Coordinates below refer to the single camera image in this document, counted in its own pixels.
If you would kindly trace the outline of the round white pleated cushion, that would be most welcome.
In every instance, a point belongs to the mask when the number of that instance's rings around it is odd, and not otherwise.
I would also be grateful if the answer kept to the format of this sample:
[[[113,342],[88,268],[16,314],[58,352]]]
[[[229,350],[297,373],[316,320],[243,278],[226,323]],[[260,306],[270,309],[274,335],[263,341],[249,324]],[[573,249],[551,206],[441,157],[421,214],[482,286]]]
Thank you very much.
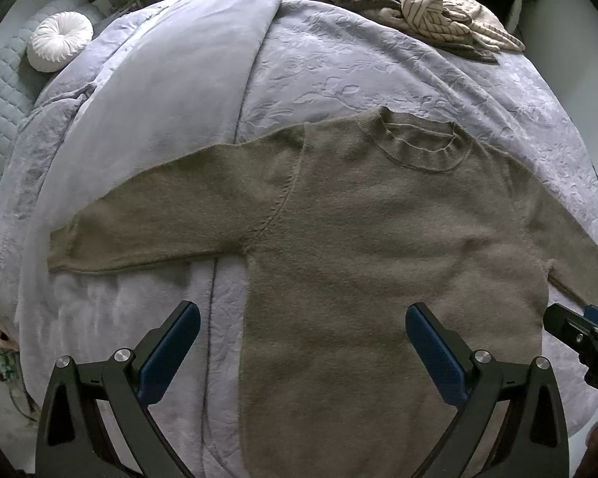
[[[27,59],[42,73],[58,72],[68,66],[94,38],[94,27],[86,15],[61,12],[45,18],[32,32]]]

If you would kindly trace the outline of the grey quilted headboard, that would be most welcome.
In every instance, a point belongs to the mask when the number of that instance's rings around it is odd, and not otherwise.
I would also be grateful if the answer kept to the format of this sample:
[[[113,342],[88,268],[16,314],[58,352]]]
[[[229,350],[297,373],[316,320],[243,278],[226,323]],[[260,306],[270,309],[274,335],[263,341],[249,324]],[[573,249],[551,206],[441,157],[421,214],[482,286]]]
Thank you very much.
[[[103,14],[88,0],[53,0],[31,16],[0,48],[0,182],[18,136],[20,122],[32,110],[35,100],[51,78],[34,70],[27,60],[27,45],[34,29],[60,12],[79,12],[93,24]]]

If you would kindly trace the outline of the lavender embossed bedspread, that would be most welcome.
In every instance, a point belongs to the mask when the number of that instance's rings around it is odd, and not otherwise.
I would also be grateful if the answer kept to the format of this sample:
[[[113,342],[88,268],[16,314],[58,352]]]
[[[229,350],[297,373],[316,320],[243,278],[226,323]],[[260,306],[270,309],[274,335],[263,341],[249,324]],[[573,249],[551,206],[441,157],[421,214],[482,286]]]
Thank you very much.
[[[167,0],[113,22],[39,94],[20,126],[0,185],[0,325],[19,343],[18,275],[23,227],[79,107],[97,76]],[[256,55],[234,140],[308,120],[388,106],[459,123],[532,169],[598,243],[598,180],[582,138],[524,56],[467,61],[315,0],[282,0]],[[165,400],[159,425],[192,472],[241,477],[237,369],[247,276],[237,257],[207,262],[200,298],[204,333]]]

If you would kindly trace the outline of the lavender plush blanket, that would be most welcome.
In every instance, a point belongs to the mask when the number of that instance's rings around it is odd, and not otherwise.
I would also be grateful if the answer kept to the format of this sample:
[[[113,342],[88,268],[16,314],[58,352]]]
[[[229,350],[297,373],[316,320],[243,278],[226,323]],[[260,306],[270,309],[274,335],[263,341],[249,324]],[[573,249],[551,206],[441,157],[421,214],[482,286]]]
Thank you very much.
[[[207,262],[101,276],[50,272],[50,233],[143,169],[234,140],[250,70],[281,1],[171,0],[98,74],[22,230],[16,317],[35,398],[59,356],[107,358],[181,300],[202,295]]]

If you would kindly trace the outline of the olive green knit sweater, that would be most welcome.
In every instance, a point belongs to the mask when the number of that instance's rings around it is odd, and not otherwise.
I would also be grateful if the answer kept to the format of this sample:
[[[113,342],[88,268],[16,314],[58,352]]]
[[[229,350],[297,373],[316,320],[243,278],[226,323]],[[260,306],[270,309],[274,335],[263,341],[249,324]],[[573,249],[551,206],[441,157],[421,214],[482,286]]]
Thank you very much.
[[[406,338],[425,303],[471,347],[541,347],[551,287],[598,306],[598,244],[523,164],[377,108],[152,167],[50,236],[53,271],[246,259],[252,477],[405,477],[450,414]]]

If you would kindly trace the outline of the beige striped knit garment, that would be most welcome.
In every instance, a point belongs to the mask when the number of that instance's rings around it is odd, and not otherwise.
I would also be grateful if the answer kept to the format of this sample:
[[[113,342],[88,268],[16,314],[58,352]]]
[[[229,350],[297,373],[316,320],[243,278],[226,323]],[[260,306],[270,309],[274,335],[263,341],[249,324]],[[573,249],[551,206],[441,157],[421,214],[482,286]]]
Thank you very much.
[[[522,53],[525,45],[476,0],[396,0],[396,6],[366,10],[366,18],[433,47],[493,63],[500,52]]]

